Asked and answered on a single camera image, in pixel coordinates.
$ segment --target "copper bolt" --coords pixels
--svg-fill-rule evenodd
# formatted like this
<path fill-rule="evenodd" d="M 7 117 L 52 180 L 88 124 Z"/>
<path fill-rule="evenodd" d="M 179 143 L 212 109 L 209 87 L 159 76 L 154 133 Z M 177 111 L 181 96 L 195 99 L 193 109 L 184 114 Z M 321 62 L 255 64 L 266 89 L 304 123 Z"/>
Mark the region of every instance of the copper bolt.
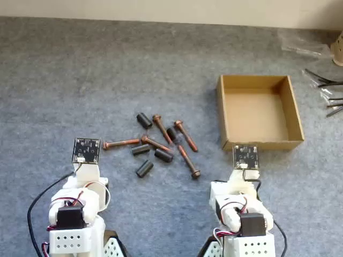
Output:
<path fill-rule="evenodd" d="M 160 148 L 164 151 L 167 151 L 167 152 L 172 152 L 171 149 L 169 149 L 168 147 L 160 144 L 160 143 L 157 143 L 156 141 L 152 140 L 151 138 L 149 138 L 147 135 L 144 135 L 140 138 L 140 140 L 142 141 L 142 143 L 149 143 L 150 145 L 156 147 L 156 148 Z"/>
<path fill-rule="evenodd" d="M 130 145 L 134 143 L 139 143 L 139 139 L 130 139 L 130 140 L 124 140 L 124 141 L 119 141 L 119 142 L 104 142 L 102 144 L 102 148 L 104 150 L 107 150 L 108 148 L 114 147 L 114 146 L 125 146 L 125 145 Z"/>
<path fill-rule="evenodd" d="M 187 165 L 189 167 L 189 169 L 192 172 L 192 178 L 198 178 L 200 177 L 200 170 L 197 170 L 194 166 L 194 164 L 192 163 L 191 159 L 189 158 L 188 154 L 186 153 L 185 149 L 183 148 L 183 146 L 178 145 L 178 150 L 180 151 L 182 157 L 184 158 L 184 160 L 187 162 Z"/>
<path fill-rule="evenodd" d="M 172 145 L 173 141 L 170 139 L 166 128 L 162 124 L 161 115 L 155 114 L 154 116 L 152 116 L 152 120 L 156 123 L 157 127 L 159 127 L 160 131 L 162 132 L 164 138 L 167 140 L 168 144 Z"/>
<path fill-rule="evenodd" d="M 194 143 L 193 139 L 188 135 L 187 131 L 182 126 L 182 123 L 183 122 L 181 120 L 177 120 L 176 122 L 174 122 L 175 126 L 181 131 L 182 134 L 184 134 L 184 136 L 186 138 L 186 141 L 189 144 L 189 146 L 192 148 L 192 150 L 194 152 L 197 152 L 198 151 L 198 147 Z"/>

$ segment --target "gray carpet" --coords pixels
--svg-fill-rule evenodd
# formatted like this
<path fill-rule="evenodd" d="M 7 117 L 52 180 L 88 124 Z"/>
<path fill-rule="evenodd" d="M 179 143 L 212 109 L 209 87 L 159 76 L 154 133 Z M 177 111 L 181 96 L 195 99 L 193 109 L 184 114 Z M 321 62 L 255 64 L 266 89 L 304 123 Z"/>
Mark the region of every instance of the gray carpet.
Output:
<path fill-rule="evenodd" d="M 337 33 L 309 32 L 317 40 Z M 342 75 L 330 61 L 283 52 L 277 30 L 239 26 L 0 18 L 0 255 L 34 256 L 26 212 L 52 181 L 72 170 L 75 137 L 122 140 L 142 135 L 136 113 L 185 121 L 199 147 L 188 151 L 198 181 L 177 155 L 144 179 L 148 156 L 130 147 L 100 156 L 112 200 L 101 214 L 132 257 L 196 256 L 218 225 L 208 205 L 210 181 L 227 179 L 232 158 L 219 145 L 215 86 L 220 74 L 292 76 L 305 142 L 291 152 L 263 152 L 265 206 L 284 228 L 287 256 L 340 256 L 343 233 L 342 117 L 325 118 L 318 91 L 301 70 Z M 164 142 L 156 127 L 149 135 Z M 49 191 L 33 211 L 38 242 L 48 239 Z M 273 229 L 277 256 L 283 248 Z"/>

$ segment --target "cardboard wall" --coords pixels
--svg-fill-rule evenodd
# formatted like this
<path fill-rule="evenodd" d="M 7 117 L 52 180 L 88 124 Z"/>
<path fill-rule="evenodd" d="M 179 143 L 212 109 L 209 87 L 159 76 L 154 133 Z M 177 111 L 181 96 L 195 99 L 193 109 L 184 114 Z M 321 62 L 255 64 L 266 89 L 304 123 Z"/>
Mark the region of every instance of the cardboard wall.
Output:
<path fill-rule="evenodd" d="M 343 29 L 342 0 L 0 0 L 0 16 Z"/>

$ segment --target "black cable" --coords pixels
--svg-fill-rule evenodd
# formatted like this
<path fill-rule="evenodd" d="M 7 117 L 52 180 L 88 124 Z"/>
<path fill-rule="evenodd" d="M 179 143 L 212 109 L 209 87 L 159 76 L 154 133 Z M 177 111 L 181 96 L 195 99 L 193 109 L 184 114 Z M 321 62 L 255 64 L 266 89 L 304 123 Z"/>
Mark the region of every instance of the black cable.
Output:
<path fill-rule="evenodd" d="M 260 201 L 259 195 L 258 195 L 258 190 L 261 187 L 261 180 L 259 179 L 245 179 L 245 170 L 243 170 L 243 180 L 244 181 L 248 181 L 248 182 L 258 182 L 258 185 L 256 187 L 256 198 L 257 200 Z M 286 233 L 284 232 L 284 230 L 280 227 L 279 223 L 277 223 L 274 220 L 274 224 L 277 226 L 277 228 L 280 230 L 282 236 L 284 237 L 284 242 L 285 242 L 285 246 L 284 246 L 284 250 L 282 251 L 281 257 L 285 257 L 286 256 L 286 252 L 287 252 L 287 248 L 288 248 L 288 243 L 287 243 L 287 236 Z"/>
<path fill-rule="evenodd" d="M 286 256 L 286 252 L 287 252 L 287 248 L 288 248 L 287 236 L 286 236 L 286 233 L 284 232 L 284 230 L 280 227 L 280 225 L 275 220 L 274 220 L 274 224 L 278 227 L 278 229 L 280 230 L 282 236 L 284 237 L 285 246 L 284 246 L 284 250 L 281 253 L 281 257 L 285 257 Z"/>
<path fill-rule="evenodd" d="M 73 172 L 71 173 L 68 173 L 66 175 L 64 175 L 62 178 L 60 178 L 58 181 L 52 183 L 50 186 L 48 186 L 43 192 L 41 192 L 34 200 L 33 202 L 31 203 L 30 207 L 28 208 L 28 211 L 27 211 L 27 225 L 28 225 L 28 230 L 29 230 L 29 233 L 30 233 L 30 237 L 31 237 L 31 241 L 32 241 L 32 244 L 33 244 L 33 247 L 34 249 L 36 250 L 36 253 L 37 253 L 37 256 L 39 257 L 43 257 L 40 250 L 39 250 L 39 247 L 37 245 L 37 242 L 36 242 L 36 239 L 34 237 L 34 233 L 33 233 L 33 228 L 32 228 L 32 222 L 31 222 L 31 211 L 32 211 L 32 208 L 34 207 L 34 205 L 37 203 L 37 201 L 50 189 L 52 188 L 53 186 L 55 186 L 56 184 L 58 184 L 59 182 L 61 182 L 63 179 L 65 178 L 68 178 L 69 176 L 72 176 L 74 174 L 74 172 L 76 173 L 80 168 L 81 168 L 82 164 Z"/>

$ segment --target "open cardboard tray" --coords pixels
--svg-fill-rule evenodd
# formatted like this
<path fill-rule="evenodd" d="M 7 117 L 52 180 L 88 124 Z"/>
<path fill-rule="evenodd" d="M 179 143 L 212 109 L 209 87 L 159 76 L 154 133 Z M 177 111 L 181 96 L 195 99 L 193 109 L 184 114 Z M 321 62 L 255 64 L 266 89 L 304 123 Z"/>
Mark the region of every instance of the open cardboard tray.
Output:
<path fill-rule="evenodd" d="M 289 76 L 222 75 L 218 105 L 221 146 L 290 150 L 304 141 Z"/>

